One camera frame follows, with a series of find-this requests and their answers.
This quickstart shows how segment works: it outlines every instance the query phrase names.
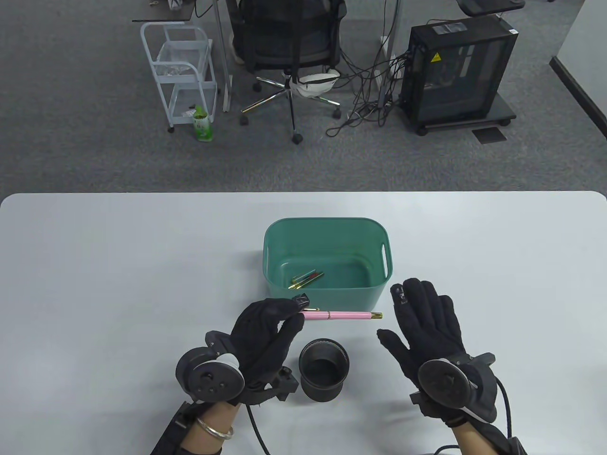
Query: computer case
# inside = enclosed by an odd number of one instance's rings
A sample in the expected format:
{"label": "computer case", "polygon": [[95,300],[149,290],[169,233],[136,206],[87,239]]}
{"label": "computer case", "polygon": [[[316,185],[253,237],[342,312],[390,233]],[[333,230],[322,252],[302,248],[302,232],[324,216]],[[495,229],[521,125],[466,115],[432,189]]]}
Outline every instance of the computer case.
{"label": "computer case", "polygon": [[517,36],[495,15],[412,27],[398,104],[413,127],[487,116]]}

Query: computer stand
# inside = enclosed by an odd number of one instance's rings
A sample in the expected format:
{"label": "computer stand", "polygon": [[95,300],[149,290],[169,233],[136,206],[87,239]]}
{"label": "computer stand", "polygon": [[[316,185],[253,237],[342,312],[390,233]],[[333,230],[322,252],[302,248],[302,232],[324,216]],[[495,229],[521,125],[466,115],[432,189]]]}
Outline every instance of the computer stand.
{"label": "computer stand", "polygon": [[486,124],[498,124],[500,126],[508,126],[517,115],[508,106],[508,103],[501,97],[499,93],[496,93],[493,104],[489,113],[484,118],[476,118],[473,120],[461,120],[457,122],[439,123],[432,125],[421,125],[418,126],[415,132],[419,136],[425,136],[430,131],[454,129],[454,128],[465,128],[469,126],[480,126]]}

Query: left hand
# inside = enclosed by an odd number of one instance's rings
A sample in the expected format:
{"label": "left hand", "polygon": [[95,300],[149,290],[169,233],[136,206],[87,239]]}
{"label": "left hand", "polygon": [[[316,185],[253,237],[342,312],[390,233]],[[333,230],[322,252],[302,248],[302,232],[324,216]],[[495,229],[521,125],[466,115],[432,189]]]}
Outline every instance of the left hand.
{"label": "left hand", "polygon": [[304,326],[300,311],[291,299],[267,298],[250,304],[238,317],[230,341],[248,387],[265,386],[276,376],[293,338]]}

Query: pink pen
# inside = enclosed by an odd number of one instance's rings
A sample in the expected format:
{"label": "pink pen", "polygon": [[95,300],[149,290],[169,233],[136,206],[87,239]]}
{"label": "pink pen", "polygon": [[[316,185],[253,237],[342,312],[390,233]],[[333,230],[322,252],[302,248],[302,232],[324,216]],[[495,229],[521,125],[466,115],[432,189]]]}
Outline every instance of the pink pen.
{"label": "pink pen", "polygon": [[369,313],[366,311],[318,311],[314,309],[302,311],[306,321],[325,321],[329,319],[366,320],[381,319],[383,313]]}

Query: gray carpet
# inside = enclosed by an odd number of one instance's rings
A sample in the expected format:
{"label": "gray carpet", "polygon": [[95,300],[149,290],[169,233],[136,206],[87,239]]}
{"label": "gray carpet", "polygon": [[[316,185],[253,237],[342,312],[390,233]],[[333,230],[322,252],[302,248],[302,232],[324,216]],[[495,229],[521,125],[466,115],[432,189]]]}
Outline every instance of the gray carpet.
{"label": "gray carpet", "polygon": [[[405,1],[399,49],[411,25],[462,17],[454,0]],[[296,115],[305,139],[295,146],[285,100],[252,114],[248,127],[238,125],[237,109],[258,97],[251,91],[253,77],[240,69],[234,72],[232,112],[218,115],[212,143],[196,142],[191,127],[170,135],[138,25],[130,23],[134,4],[141,9],[141,3],[148,7],[148,0],[2,6],[0,200],[15,192],[86,191],[607,194],[607,141],[548,67],[582,0],[527,0],[524,10],[505,15],[520,37],[500,92],[519,117],[502,128],[506,142],[485,146],[469,130],[418,137],[396,110],[383,128],[346,128],[331,139],[324,135],[337,124],[331,108],[304,99],[296,100]],[[200,4],[206,8],[205,0]],[[378,46],[382,5],[349,4],[343,46],[361,66],[372,62]],[[213,36],[212,14],[203,24]],[[217,55],[215,66],[220,77]],[[348,88],[331,97],[346,105],[352,100]]]}

